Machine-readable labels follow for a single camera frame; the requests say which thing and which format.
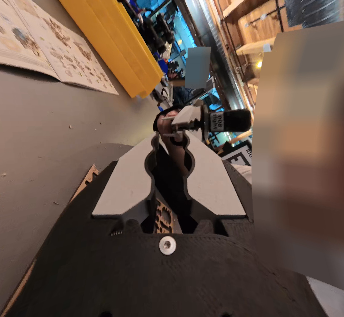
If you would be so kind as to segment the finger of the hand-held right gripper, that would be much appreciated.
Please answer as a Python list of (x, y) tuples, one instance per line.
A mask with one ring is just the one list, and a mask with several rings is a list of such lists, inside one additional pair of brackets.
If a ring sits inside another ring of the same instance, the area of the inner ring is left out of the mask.
[(174, 128), (201, 128), (202, 107), (185, 106), (176, 116), (165, 116), (162, 121), (171, 122)]
[(194, 132), (193, 129), (187, 127), (169, 127), (162, 131), (162, 135), (167, 138), (173, 138), (174, 140), (183, 140), (185, 131)]

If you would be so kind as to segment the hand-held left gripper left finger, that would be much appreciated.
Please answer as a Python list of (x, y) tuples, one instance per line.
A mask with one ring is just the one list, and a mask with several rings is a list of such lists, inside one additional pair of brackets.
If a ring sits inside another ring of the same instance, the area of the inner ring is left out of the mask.
[(141, 224), (154, 214), (154, 178), (159, 134), (154, 132), (121, 156), (92, 211), (94, 218)]

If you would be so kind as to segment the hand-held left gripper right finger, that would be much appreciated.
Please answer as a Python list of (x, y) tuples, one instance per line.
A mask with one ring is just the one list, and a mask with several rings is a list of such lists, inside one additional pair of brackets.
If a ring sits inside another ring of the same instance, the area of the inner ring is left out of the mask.
[(191, 217), (196, 222), (246, 217), (224, 161), (191, 132), (184, 131), (183, 136), (185, 155), (191, 158), (190, 171), (184, 178)]

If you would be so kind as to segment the laser-cut wooden parts sheet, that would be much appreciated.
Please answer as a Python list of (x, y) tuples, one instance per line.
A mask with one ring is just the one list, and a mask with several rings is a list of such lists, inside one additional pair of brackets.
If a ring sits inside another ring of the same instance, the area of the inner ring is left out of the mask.
[[(99, 170), (93, 164), (89, 168), (89, 170), (86, 172), (85, 176), (83, 177), (82, 181), (80, 182), (79, 186), (77, 187), (77, 189), (75, 190), (74, 194), (72, 195), (71, 199), (69, 200), (67, 204), (70, 204), (76, 198), (76, 196), (79, 195), (80, 192), (82, 192), (98, 175), (99, 175)], [(156, 200), (158, 201), (159, 212), (157, 213), (156, 225), (154, 226), (153, 233), (167, 233), (167, 231), (166, 230), (164, 231), (162, 228), (163, 224), (166, 224), (168, 231), (171, 231), (171, 233), (181, 233), (181, 228), (178, 223), (176, 214), (171, 210), (170, 206), (168, 205), (168, 203), (166, 202), (166, 200), (163, 198), (163, 196), (158, 190), (156, 190)], [(37, 254), (34, 256), (31, 264), (28, 266), (28, 268), (24, 272), (15, 290), (10, 295), (6, 304), (3, 306), (3, 309), (1, 310), (1, 317), (7, 315), (8, 311), (14, 305), (19, 294), (21, 293), (24, 286), (26, 285), (35, 267), (40, 251), (41, 251), (41, 248), (38, 250)]]

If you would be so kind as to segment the person's right forearm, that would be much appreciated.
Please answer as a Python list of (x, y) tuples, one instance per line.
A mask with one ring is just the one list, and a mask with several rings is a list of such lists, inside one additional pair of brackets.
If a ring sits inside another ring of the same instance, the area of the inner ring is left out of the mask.
[(181, 174), (183, 176), (188, 175), (189, 170), (185, 166), (185, 150), (182, 146), (176, 146), (171, 143), (170, 138), (168, 137), (161, 137), (162, 142), (165, 144), (167, 152), (169, 156), (172, 158), (174, 163), (177, 165), (179, 168)]

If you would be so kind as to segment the person's right hand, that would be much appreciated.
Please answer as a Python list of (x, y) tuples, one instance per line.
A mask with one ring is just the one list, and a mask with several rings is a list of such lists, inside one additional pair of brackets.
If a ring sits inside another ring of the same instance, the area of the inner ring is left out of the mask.
[(180, 111), (181, 111), (181, 109), (171, 110), (168, 113), (159, 116), (159, 118), (157, 120), (157, 129), (158, 129), (158, 132), (160, 134), (160, 138), (161, 138), (162, 142), (166, 145), (166, 147), (171, 147), (171, 146), (175, 145), (171, 142), (170, 136), (165, 136), (166, 134), (172, 133), (172, 127), (171, 127), (172, 120), (166, 119), (166, 118), (175, 117), (178, 115), (178, 113)]

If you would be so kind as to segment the black and white printed sign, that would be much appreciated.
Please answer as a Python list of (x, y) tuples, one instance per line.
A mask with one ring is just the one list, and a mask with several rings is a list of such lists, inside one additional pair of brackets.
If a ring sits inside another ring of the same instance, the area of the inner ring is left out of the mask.
[(222, 160), (227, 160), (231, 164), (251, 166), (252, 143), (246, 140), (233, 146), (229, 142), (226, 142), (218, 155)]

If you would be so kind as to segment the black equipment row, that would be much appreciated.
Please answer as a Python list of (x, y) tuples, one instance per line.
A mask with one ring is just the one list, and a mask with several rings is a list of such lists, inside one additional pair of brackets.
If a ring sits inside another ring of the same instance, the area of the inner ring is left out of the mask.
[(155, 21), (144, 19), (138, 31), (152, 54), (163, 54), (175, 41), (174, 32), (168, 26), (164, 14), (157, 14)]

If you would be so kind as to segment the yellow plastic bin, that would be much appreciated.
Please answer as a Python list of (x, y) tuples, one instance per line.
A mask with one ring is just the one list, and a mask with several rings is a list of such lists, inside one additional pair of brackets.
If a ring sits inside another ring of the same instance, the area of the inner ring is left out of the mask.
[(131, 98), (148, 97), (163, 72), (117, 0), (59, 0)]

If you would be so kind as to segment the illustrated instruction booklet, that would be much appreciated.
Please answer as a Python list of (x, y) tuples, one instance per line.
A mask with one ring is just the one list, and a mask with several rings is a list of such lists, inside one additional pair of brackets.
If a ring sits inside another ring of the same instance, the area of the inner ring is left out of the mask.
[(85, 39), (32, 0), (0, 0), (0, 62), (118, 95)]

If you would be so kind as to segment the silver ventilation duct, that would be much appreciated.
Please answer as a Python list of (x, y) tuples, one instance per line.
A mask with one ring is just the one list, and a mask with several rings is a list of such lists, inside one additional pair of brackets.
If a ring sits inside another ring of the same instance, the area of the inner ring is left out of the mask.
[(210, 68), (216, 79), (216, 87), (233, 108), (248, 108), (253, 112), (242, 76), (231, 55), (231, 48), (221, 29), (219, 15), (213, 0), (183, 0), (186, 7), (184, 19), (196, 45), (210, 47)]

